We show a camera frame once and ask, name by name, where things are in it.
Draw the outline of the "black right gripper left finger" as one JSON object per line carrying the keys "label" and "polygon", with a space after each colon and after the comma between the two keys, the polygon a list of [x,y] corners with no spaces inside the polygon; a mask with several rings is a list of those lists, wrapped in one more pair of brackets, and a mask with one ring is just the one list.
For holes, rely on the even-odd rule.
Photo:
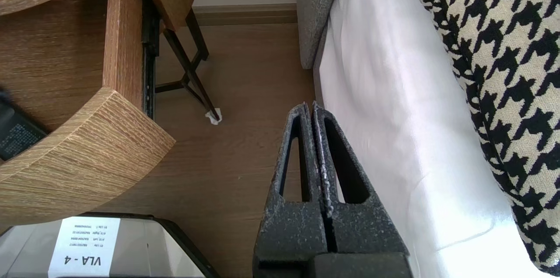
{"label": "black right gripper left finger", "polygon": [[[284,197],[291,144],[298,140],[302,200]],[[306,104],[288,113],[274,176],[253,252],[255,278],[308,278],[311,260],[328,251],[311,114]]]}

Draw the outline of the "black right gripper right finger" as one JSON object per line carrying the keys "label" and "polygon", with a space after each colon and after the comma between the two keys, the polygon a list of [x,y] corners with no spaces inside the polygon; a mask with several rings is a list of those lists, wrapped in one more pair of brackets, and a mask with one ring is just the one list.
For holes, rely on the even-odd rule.
{"label": "black right gripper right finger", "polygon": [[409,252],[334,115],[314,102],[312,128],[327,252],[314,278],[411,278]]}

